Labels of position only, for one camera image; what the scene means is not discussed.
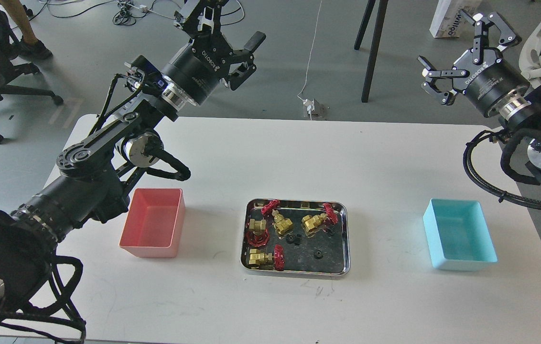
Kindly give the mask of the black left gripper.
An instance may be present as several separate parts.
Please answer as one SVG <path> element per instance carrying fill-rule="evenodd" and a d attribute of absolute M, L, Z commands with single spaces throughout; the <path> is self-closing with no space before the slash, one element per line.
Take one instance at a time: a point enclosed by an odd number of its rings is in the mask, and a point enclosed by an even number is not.
<path fill-rule="evenodd" d="M 161 70 L 180 87 L 196 106 L 207 100 L 223 78 L 235 91 L 256 70 L 253 53 L 266 39 L 255 32 L 240 50 L 234 50 L 220 32 L 220 17 L 227 0 L 186 0 L 174 13 L 174 26 L 190 37 L 190 42 Z"/>

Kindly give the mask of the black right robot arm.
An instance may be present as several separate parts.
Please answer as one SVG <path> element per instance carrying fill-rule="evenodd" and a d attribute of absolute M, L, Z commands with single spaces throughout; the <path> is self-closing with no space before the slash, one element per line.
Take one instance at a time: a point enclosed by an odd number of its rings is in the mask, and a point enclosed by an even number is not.
<path fill-rule="evenodd" d="M 497 12 L 471 16 L 460 10 L 460 15 L 474 27 L 472 47 L 449 70 L 437 70 L 419 56 L 424 66 L 422 89 L 444 106 L 452 105 L 462 94 L 486 118 L 498 116 L 501 130 L 482 131 L 467 143 L 463 154 L 465 172 L 499 201 L 541 210 L 541 200 L 492 185 L 472 163 L 472 153 L 480 142 L 498 141 L 504 144 L 500 158 L 504 174 L 518 183 L 541 186 L 541 86 L 533 87 L 502 55 L 505 48 L 518 45 L 521 37 Z"/>

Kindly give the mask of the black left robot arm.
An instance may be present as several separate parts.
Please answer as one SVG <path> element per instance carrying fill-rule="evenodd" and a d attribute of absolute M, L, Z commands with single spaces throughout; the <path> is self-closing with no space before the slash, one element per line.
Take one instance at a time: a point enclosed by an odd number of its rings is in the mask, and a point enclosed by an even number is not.
<path fill-rule="evenodd" d="M 218 83 L 236 90 L 256 70 L 254 52 L 266 35 L 256 32 L 240 50 L 222 34 L 225 0 L 185 1 L 174 25 L 190 38 L 162 70 L 146 57 L 116 74 L 89 135 L 56 159 L 59 177 L 8 214 L 0 210 L 0 326 L 34 329 L 15 320 L 79 331 L 86 322 L 74 303 L 83 264 L 56 248 L 87 220 L 101 223 L 126 213 L 129 194 L 145 174 L 186 181 L 189 168 L 164 150 L 155 131 L 177 119 L 185 104 L 201 105 Z"/>

